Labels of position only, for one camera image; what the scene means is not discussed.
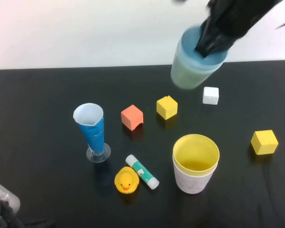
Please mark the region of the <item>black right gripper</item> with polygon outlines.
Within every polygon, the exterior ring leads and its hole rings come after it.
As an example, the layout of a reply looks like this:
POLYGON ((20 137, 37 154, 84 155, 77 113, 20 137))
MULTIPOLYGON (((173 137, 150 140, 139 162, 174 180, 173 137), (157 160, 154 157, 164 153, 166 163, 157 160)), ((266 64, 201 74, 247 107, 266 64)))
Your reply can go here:
POLYGON ((279 0, 210 0, 209 17, 200 27, 195 50, 203 57, 230 49, 259 20, 281 1, 279 0))

